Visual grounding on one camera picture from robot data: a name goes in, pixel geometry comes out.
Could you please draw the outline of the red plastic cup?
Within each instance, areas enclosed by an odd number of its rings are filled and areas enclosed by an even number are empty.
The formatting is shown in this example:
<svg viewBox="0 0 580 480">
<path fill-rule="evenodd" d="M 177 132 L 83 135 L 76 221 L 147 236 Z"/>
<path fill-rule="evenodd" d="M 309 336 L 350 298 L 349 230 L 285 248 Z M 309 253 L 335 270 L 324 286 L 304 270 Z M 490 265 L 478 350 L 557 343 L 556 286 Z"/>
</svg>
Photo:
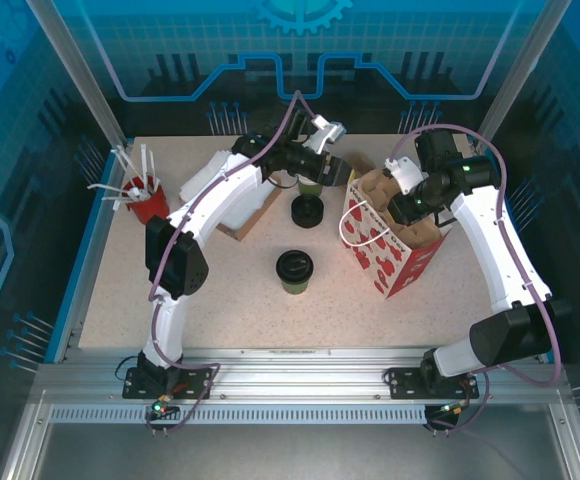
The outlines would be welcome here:
<svg viewBox="0 0 580 480">
<path fill-rule="evenodd" d="M 141 224 L 146 224 L 153 216 L 165 219 L 170 214 L 167 197 L 160 182 L 156 191 L 147 200 L 128 202 L 126 209 L 134 213 Z"/>
</svg>

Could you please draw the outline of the red white paper gift bag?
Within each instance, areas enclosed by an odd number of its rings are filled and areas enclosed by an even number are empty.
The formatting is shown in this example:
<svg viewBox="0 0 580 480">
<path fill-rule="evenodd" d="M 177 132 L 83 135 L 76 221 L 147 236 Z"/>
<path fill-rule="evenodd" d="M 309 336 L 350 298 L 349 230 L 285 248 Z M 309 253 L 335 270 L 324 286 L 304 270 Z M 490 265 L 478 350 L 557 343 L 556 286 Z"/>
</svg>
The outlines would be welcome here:
<svg viewBox="0 0 580 480">
<path fill-rule="evenodd" d="M 438 227 L 443 237 L 428 247 L 410 249 L 381 220 L 361 195 L 362 177 L 348 184 L 338 230 L 346 249 L 384 298 L 416 282 L 449 234 L 449 226 Z"/>
</svg>

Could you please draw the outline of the steel bottom plate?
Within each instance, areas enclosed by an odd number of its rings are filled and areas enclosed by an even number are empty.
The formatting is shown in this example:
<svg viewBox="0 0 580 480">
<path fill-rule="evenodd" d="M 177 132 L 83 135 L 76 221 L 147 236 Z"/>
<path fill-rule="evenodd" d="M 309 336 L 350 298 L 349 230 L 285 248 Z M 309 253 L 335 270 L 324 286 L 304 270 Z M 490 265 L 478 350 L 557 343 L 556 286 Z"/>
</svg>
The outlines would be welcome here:
<svg viewBox="0 0 580 480">
<path fill-rule="evenodd" d="M 493 414 L 445 436 L 419 426 L 55 424 L 28 440 L 7 480 L 571 480 L 541 414 Z"/>
</svg>

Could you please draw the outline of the aluminium frame post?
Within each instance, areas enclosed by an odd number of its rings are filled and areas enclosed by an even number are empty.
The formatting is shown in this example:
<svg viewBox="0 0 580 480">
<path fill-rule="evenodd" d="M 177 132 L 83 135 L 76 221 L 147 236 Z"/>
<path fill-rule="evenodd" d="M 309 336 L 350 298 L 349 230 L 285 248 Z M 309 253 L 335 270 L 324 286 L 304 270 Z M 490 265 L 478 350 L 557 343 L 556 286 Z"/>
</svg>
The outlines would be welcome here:
<svg viewBox="0 0 580 480">
<path fill-rule="evenodd" d="M 571 1 L 546 0 L 480 125 L 478 133 L 487 140 L 492 140 L 502 125 L 526 80 L 535 69 L 540 56 L 559 26 Z"/>
<path fill-rule="evenodd" d="M 112 147 L 127 146 L 114 113 L 53 0 L 25 0 Z"/>
</svg>

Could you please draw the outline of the aluminium mounting rail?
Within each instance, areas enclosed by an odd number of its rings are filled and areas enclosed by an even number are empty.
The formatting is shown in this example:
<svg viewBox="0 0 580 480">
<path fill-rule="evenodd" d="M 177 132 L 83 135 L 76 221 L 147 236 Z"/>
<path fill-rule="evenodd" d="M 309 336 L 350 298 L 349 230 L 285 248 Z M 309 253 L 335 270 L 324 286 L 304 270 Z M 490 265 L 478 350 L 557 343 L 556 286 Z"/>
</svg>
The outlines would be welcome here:
<svg viewBox="0 0 580 480">
<path fill-rule="evenodd" d="M 114 370 L 126 349 L 72 349 L 58 364 L 43 364 L 31 401 L 121 404 L 123 384 Z M 416 367 L 421 348 L 186 348 L 192 364 L 221 366 L 213 404 L 387 404 L 384 372 Z"/>
</svg>

